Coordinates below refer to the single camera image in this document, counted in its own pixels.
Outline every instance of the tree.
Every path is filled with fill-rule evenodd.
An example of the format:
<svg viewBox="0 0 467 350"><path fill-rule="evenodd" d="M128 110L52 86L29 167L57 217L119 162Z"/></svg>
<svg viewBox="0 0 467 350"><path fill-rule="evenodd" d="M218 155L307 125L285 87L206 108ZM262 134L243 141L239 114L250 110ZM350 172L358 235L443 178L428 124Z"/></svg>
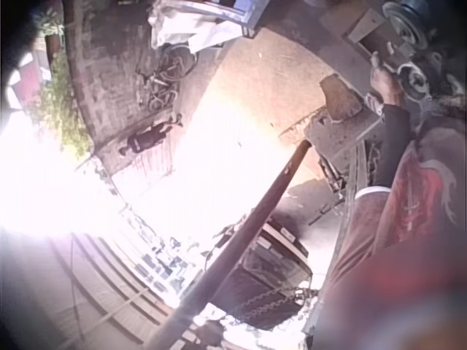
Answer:
<svg viewBox="0 0 467 350"><path fill-rule="evenodd" d="M55 54L52 80L43 84L30 107L30 114L40 128L54 132L64 150L76 159L89 152L90 137L74 97L66 53Z"/></svg>

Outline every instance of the sleeve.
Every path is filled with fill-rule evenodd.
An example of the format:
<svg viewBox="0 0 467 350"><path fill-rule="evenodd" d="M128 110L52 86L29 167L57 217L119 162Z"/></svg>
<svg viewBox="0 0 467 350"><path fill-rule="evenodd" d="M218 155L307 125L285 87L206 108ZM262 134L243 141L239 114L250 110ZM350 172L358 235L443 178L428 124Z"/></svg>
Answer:
<svg viewBox="0 0 467 350"><path fill-rule="evenodd" d="M385 140L374 185L391 187L399 161L411 139L410 114L401 107L385 105Z"/></svg>

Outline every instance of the chain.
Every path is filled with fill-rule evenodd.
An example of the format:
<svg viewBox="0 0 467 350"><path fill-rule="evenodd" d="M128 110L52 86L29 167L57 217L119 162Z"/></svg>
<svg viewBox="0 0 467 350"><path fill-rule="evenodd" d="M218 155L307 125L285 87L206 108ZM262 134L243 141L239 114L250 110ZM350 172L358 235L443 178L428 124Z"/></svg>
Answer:
<svg viewBox="0 0 467 350"><path fill-rule="evenodd" d="M256 301L259 301L261 299L264 299L270 295L277 294L278 292L290 292L294 291L295 293L292 295L288 295L284 297L283 299L279 299L273 302L270 302L268 304L265 304L263 306L258 306L256 309L251 310L247 313L245 313L242 317L242 319L236 319L235 321L231 322L231 325L239 325L242 323L247 322L249 319L254 319L255 317L258 317L262 314L266 314L268 311L271 311L282 304L288 303L290 301L297 301L297 300L306 300L313 298L314 296L317 295L317 290L315 289L309 289L309 288L300 288L300 287L280 287L276 289L269 290L267 292L261 293L259 295L256 295L255 297L252 297L251 299L247 300L246 302L240 304L239 306L235 307L231 311L228 312L228 314L234 314L237 311L242 310L248 305L253 304ZM225 319L227 316L226 314L224 317L222 317L219 321Z"/></svg>

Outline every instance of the brick wall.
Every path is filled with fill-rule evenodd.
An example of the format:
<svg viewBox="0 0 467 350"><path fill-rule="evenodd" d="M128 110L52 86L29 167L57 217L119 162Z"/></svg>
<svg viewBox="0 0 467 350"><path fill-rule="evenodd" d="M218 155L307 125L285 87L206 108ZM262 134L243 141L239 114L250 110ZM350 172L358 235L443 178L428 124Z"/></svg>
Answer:
<svg viewBox="0 0 467 350"><path fill-rule="evenodd" d="M107 0L63 3L66 51L77 103L96 154L110 175L134 160L133 155L121 158L117 153L128 136L125 131L151 118L136 101L134 73L143 61L143 69L155 65L146 8L146 4L118 6Z"/></svg>

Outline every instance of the hand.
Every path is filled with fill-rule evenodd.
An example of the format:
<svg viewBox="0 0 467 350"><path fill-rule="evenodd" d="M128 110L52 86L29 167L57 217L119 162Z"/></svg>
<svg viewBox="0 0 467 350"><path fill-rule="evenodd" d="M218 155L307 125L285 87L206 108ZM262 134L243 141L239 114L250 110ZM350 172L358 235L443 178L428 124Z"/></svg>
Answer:
<svg viewBox="0 0 467 350"><path fill-rule="evenodd" d="M401 87L382 65L377 51L371 56L371 86L381 95L384 104L402 106L404 103Z"/></svg>

